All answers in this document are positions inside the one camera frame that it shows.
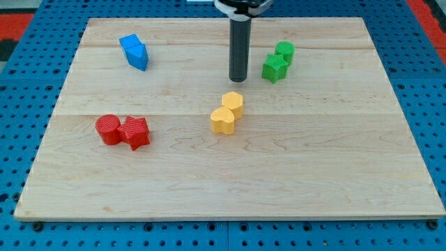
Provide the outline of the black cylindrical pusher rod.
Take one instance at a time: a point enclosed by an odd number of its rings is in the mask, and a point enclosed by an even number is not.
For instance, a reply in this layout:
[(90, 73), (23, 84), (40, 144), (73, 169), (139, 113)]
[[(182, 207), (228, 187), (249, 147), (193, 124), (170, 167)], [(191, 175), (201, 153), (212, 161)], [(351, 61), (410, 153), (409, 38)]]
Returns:
[(229, 36), (229, 79), (244, 82), (247, 79), (251, 19), (230, 20)]

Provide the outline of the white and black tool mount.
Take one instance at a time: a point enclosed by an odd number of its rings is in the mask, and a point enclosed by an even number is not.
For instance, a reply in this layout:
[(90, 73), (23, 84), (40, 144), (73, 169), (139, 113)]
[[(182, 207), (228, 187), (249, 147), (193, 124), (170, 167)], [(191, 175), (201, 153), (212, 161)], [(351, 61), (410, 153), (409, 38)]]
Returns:
[(273, 0), (214, 0), (214, 6), (220, 12), (237, 22), (245, 22), (258, 17), (273, 3)]

